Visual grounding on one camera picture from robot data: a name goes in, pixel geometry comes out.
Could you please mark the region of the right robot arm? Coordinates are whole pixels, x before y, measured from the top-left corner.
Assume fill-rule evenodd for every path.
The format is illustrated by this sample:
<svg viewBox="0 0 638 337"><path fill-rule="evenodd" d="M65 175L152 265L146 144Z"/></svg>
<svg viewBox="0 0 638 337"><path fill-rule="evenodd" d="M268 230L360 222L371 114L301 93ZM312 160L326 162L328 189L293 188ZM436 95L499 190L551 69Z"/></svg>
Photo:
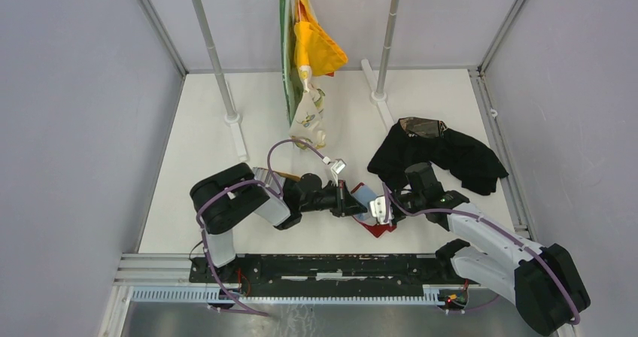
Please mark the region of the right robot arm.
<svg viewBox="0 0 638 337"><path fill-rule="evenodd" d="M546 247L506 229L462 193L444 190L428 162L408 167L405 175L408 189L384 188L385 215L379 220L424 216L456 235L435 252L440 281L463 278L488 288L543 336L580 323L591 299L567 249Z"/></svg>

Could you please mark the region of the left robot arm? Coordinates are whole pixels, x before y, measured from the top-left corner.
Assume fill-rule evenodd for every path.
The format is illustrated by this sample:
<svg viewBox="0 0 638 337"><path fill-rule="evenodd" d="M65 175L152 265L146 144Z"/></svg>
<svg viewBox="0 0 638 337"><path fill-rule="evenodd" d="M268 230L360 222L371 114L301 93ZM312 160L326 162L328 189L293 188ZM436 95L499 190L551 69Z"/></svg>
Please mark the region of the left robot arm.
<svg viewBox="0 0 638 337"><path fill-rule="evenodd" d="M196 222L202 228L207 271L218 282L236 273L232 230L251 214L279 230L298 224L305 212L328 211L335 217L365 214L368 208L344 180L323 183L318 175L300 177L251 168L241 162L201 180L190 190Z"/></svg>

